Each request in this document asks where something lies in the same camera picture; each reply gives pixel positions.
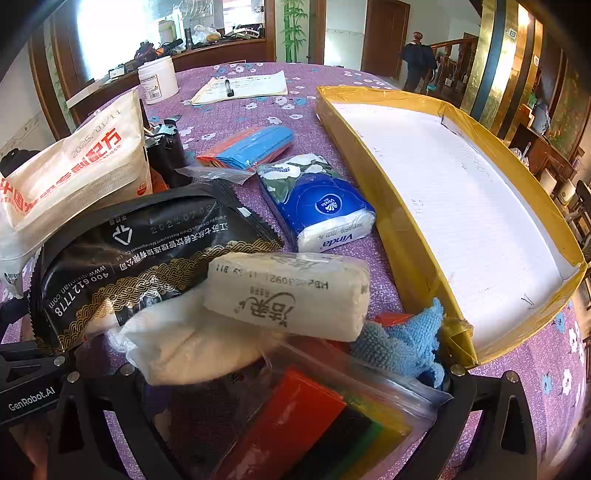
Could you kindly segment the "black foil snack bag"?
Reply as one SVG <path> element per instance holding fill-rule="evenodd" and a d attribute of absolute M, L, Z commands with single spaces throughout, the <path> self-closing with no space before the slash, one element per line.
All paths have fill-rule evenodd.
<path fill-rule="evenodd" d="M 174 298 L 230 252 L 280 250 L 280 236 L 224 180 L 192 184 L 81 214 L 42 246 L 28 293 L 37 346 L 61 354 L 88 325 Z"/>

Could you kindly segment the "blue knitted cloth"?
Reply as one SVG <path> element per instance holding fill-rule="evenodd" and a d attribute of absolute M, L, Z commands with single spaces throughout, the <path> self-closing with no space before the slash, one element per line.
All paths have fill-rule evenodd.
<path fill-rule="evenodd" d="M 383 326 L 368 321 L 358 339 L 349 345 L 349 353 L 373 367 L 440 388 L 445 371 L 436 360 L 436 352 L 444 313 L 440 300 L 434 298 L 429 308 L 404 323 Z"/>

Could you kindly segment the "white cloth towel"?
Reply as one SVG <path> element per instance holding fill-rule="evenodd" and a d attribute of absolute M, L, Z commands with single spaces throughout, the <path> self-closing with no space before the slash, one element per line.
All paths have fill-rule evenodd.
<path fill-rule="evenodd" d="M 106 332 L 152 386 L 207 382 L 249 366 L 283 334 L 204 307 L 205 285 L 141 310 Z"/>

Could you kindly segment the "bagged multicolour sponge stack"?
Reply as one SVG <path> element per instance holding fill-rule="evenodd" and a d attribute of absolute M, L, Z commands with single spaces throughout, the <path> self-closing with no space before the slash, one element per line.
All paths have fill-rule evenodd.
<path fill-rule="evenodd" d="M 385 479 L 450 398 L 290 339 L 193 364 L 171 389 L 168 442 L 192 479 Z"/>

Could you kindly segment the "white red-print plastic bag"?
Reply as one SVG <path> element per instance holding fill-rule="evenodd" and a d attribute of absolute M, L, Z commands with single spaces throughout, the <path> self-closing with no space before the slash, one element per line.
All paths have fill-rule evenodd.
<path fill-rule="evenodd" d="M 139 93 L 132 89 L 72 135 L 1 177 L 1 282 L 23 294 L 22 272 L 65 223 L 152 193 Z"/>

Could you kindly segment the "white printed tissue pack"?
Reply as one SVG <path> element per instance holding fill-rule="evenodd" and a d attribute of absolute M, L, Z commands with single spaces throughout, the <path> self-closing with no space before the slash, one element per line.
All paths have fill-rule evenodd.
<path fill-rule="evenodd" d="M 353 342 L 370 304 L 370 268 L 318 253 L 238 253 L 208 264 L 204 306 L 288 334 Z"/>

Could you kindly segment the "blue Vinda tissue pack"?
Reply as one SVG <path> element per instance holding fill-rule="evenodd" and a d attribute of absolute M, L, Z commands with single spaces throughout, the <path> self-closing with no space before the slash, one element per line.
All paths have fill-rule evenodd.
<path fill-rule="evenodd" d="M 373 206 L 321 156 L 308 153 L 263 164 L 256 176 L 294 251 L 322 253 L 372 232 Z"/>

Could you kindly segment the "blue red sponge pack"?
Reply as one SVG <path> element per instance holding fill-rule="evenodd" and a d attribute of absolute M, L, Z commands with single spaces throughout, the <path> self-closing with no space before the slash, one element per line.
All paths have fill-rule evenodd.
<path fill-rule="evenodd" d="M 204 153 L 197 162 L 204 166 L 254 171 L 270 163 L 294 143 L 294 132 L 281 125 L 252 127 L 239 131 Z"/>

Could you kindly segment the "red plastic bag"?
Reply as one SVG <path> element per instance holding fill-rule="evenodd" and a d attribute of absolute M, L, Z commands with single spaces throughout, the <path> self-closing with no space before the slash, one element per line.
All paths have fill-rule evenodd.
<path fill-rule="evenodd" d="M 384 328 L 390 328 L 406 323 L 413 317 L 413 314 L 385 312 L 377 315 L 374 322 L 380 324 Z"/>

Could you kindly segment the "yellow shallow cardboard tray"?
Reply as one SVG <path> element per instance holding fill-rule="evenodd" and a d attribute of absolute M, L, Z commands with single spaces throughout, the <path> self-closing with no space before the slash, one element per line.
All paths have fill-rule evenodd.
<path fill-rule="evenodd" d="M 489 130 L 400 90 L 318 88 L 318 118 L 376 226 L 403 306 L 439 300 L 445 363 L 473 368 L 543 329 L 587 264 L 562 214 Z"/>

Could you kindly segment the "black pen holder cup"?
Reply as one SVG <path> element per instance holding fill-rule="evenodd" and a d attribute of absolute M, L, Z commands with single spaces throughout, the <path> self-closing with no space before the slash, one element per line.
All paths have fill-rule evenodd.
<path fill-rule="evenodd" d="M 178 172 L 189 165 L 177 128 L 177 117 L 165 118 L 162 124 L 144 129 L 145 148 L 150 167 L 168 188 L 189 185 L 191 178 Z"/>

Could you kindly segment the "white paper notepad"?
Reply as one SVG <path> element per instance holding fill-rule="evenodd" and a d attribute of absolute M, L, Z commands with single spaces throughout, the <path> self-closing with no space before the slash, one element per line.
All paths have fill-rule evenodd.
<path fill-rule="evenodd" d="M 271 75 L 253 75 L 228 79 L 235 91 L 235 96 L 231 98 L 226 97 L 225 79 L 228 78 L 211 78 L 190 99 L 190 104 L 194 106 L 207 105 L 226 100 L 287 94 L 287 80 L 283 71 Z"/>

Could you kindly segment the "person in dark jacket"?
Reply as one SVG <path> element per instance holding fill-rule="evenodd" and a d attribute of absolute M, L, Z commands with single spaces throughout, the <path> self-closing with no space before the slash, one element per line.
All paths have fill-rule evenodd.
<path fill-rule="evenodd" d="M 407 63 L 407 78 L 404 91 L 415 92 L 420 82 L 427 85 L 437 69 L 437 63 L 430 46 L 422 42 L 423 34 L 415 31 L 413 41 L 401 50 L 400 58 Z"/>

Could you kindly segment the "brown wooden door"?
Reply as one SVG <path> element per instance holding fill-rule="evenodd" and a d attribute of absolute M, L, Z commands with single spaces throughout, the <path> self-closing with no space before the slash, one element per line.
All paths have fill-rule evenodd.
<path fill-rule="evenodd" d="M 411 6 L 402 1 L 369 0 L 361 69 L 377 76 L 398 79 L 400 52 L 406 45 Z"/>

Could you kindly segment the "bamboo painted glass panel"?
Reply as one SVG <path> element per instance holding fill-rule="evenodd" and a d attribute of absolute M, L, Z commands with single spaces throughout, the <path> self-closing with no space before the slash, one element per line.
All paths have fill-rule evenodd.
<path fill-rule="evenodd" d="M 305 0 L 277 0 L 274 2 L 276 19 L 276 60 L 287 63 L 308 63 L 308 35 L 310 35 L 310 2 Z"/>

